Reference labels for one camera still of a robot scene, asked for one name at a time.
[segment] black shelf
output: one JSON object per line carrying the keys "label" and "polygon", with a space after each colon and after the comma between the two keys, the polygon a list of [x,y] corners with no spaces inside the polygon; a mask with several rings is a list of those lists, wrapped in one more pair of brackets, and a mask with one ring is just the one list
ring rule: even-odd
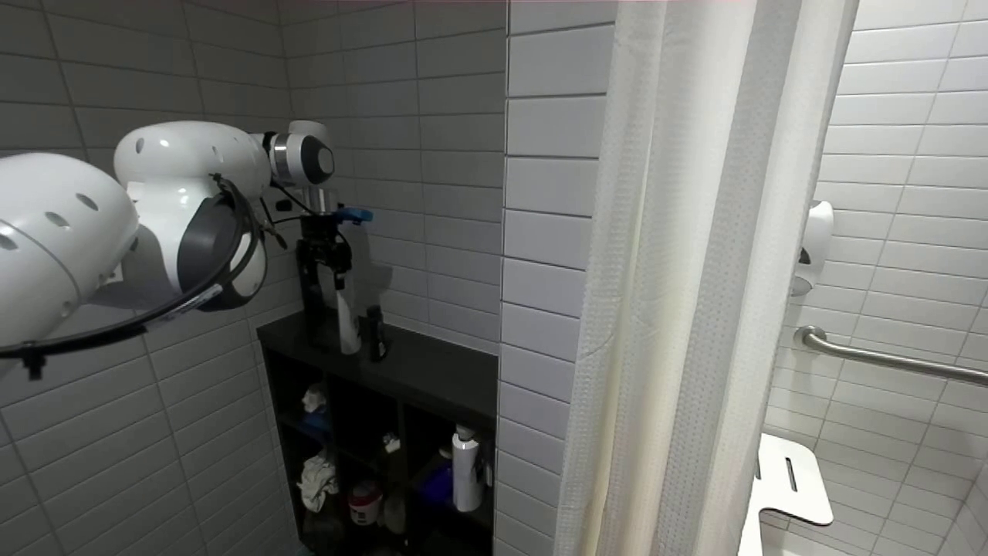
{"label": "black shelf", "polygon": [[[428,506],[419,484],[435,466],[438,447],[452,447],[456,428],[472,428],[484,459],[494,456],[497,360],[398,329],[385,329],[385,338],[393,352],[374,366],[338,352],[333,314],[289,314],[258,329],[289,491],[296,491],[292,483],[306,459],[328,447],[340,466],[333,512],[347,536],[333,543],[316,541],[316,552],[360,556],[385,548],[412,556],[488,556],[490,489],[484,489],[481,511],[456,512],[453,506]],[[330,396],[333,443],[324,444],[289,423],[299,417],[299,399],[313,383],[320,383]],[[398,459],[383,456],[385,434],[400,438]],[[383,494],[404,499],[409,536],[348,525],[347,491],[360,478],[374,478]],[[296,500],[299,533],[306,518],[313,521]]]}

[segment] white shower curtain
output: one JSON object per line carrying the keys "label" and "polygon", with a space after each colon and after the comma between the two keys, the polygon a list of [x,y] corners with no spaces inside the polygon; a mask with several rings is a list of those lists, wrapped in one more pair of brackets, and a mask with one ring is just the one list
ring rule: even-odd
{"label": "white shower curtain", "polygon": [[557,556],[730,556],[855,0],[623,0]]}

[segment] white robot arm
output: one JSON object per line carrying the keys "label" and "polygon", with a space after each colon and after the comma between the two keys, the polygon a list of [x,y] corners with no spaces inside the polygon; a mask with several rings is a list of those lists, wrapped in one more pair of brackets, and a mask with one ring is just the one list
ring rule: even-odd
{"label": "white robot arm", "polygon": [[[228,309],[264,279],[247,197],[268,185],[324,185],[328,129],[289,124],[249,136],[226,124],[172,122],[134,129],[113,173],[63,154],[0,157],[0,360],[41,360],[134,338],[178,305]],[[145,321],[41,342],[123,262],[128,283],[156,283]]]}

